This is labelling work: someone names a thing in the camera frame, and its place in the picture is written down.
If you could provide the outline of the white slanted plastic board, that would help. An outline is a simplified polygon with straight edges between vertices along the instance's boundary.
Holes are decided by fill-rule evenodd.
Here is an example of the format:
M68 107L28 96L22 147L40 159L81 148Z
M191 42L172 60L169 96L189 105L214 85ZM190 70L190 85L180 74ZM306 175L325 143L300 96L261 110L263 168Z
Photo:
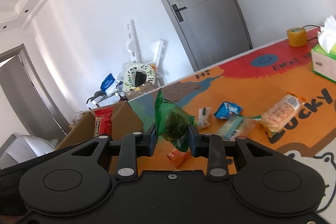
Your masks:
M158 86L163 85L162 74L159 71L159 64L160 64L163 47L164 47L163 40L156 40L152 42L149 46L150 50L154 53L153 61L150 63L150 65L155 70L155 75L156 75L155 83Z

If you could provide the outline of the small orange candy packet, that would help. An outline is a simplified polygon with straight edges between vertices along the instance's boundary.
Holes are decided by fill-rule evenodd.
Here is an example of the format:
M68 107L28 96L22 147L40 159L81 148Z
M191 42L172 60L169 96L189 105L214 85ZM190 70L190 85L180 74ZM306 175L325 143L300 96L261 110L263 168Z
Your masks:
M191 153L188 150L187 152L181 152L178 149L173 149L167 154L168 161L170 165L178 169L185 161L191 157Z

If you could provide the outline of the small clear cookie packet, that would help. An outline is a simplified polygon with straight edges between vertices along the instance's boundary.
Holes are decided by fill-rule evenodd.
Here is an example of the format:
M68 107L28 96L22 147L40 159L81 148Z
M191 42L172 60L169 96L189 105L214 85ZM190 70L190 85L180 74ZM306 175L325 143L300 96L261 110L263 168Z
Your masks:
M203 107L199 109L198 120L195 122L195 126L198 130L207 128L210 125L210 122L209 122L210 114L211 114L210 107Z

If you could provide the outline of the white plastic shelf part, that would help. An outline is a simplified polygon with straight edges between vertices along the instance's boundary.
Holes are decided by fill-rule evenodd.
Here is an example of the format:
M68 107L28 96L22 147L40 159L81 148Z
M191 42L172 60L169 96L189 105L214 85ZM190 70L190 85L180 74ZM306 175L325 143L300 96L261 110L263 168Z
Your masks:
M125 51L129 53L131 63L141 62L141 52L139 50L139 43L135 30L133 19L130 19L126 23L126 46Z

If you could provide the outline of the brown cardboard box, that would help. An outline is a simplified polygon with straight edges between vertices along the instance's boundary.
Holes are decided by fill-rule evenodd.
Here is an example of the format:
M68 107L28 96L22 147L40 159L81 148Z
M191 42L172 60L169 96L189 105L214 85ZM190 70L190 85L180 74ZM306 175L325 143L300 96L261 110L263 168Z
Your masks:
M126 101L88 111L60 142L58 149L83 143L99 135L121 140L126 134L142 132L143 122Z

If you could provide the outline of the red snack packet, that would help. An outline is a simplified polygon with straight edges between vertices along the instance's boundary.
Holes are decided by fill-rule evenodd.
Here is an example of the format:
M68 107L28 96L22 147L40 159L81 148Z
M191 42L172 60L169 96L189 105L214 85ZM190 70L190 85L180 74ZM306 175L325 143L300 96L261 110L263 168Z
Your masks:
M94 111L94 137L101 135L112 136L112 114L112 107L96 109Z

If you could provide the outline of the seaweed cracker pack blue band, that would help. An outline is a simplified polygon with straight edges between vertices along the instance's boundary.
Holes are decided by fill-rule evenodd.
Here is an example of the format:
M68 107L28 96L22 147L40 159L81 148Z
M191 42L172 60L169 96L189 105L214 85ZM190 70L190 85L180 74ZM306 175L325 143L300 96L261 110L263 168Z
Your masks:
M232 116L218 129L216 134L225 141L235 141L239 136L248 136L260 119L260 115L256 117Z

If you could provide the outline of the blue small snack packet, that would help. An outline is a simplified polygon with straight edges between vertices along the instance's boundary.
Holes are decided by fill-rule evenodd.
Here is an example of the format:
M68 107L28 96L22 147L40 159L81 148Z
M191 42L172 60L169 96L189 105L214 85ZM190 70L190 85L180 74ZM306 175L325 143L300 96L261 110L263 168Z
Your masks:
M243 108L241 106L232 102L225 101L219 106L214 116L217 119L228 120L232 116L239 115L242 110Z

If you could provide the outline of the green snack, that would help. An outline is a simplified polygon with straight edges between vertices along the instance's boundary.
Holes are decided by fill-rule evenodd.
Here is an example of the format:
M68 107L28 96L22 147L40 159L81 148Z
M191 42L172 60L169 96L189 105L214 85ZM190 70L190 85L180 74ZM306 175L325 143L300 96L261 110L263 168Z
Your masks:
M174 102L167 99L159 89L154 106L156 135L169 141L178 151L186 152L189 148L188 128L195 122Z

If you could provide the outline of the orange biscuit pack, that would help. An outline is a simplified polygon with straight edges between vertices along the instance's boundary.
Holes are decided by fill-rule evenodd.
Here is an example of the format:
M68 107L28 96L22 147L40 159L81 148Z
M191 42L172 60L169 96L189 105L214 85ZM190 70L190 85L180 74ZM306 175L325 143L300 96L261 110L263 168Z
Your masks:
M269 138L275 137L295 117L305 102L305 98L287 93L261 114L257 127L265 131Z

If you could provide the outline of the yellow tape roll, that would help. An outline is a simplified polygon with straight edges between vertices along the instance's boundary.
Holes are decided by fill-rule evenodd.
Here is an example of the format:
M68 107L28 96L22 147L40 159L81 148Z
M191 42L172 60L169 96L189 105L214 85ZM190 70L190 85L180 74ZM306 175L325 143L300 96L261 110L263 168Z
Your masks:
M286 31L288 37L288 44L291 47L307 46L307 34L305 28L291 28Z

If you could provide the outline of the blue plastic bag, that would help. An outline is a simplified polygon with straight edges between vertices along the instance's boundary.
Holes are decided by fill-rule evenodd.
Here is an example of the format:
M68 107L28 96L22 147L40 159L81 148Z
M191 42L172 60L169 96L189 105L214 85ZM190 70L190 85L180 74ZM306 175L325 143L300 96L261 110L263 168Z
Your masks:
M106 91L116 83L116 79L113 77L112 73L108 74L100 85L102 92Z

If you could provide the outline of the green tissue box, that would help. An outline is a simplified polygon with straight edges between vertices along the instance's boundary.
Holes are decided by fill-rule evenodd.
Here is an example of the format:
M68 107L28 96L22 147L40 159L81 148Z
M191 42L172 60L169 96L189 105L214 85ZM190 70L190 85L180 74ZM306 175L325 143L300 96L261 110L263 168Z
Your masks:
M311 50L313 72L332 82L336 81L335 17L329 16L317 33L318 44Z

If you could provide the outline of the colourful cat table mat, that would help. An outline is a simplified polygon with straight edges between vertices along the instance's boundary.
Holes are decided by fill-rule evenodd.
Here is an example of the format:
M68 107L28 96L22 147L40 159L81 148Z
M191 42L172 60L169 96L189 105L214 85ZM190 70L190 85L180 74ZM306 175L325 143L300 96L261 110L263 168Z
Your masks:
M335 83L312 70L316 33L308 31L307 46L272 43L166 85L162 92L192 116L203 107L217 111L229 101L241 106L245 117L256 117L287 93L303 98L300 112L275 137L258 128L249 137L318 171L326 186L318 211L335 223Z

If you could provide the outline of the grey side door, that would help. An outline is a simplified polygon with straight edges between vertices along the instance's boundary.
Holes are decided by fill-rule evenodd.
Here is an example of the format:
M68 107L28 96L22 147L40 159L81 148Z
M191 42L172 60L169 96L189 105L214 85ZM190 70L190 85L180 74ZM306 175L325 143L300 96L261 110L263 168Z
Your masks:
M24 44L1 53L1 88L29 134L62 141L69 133L69 123L42 84Z

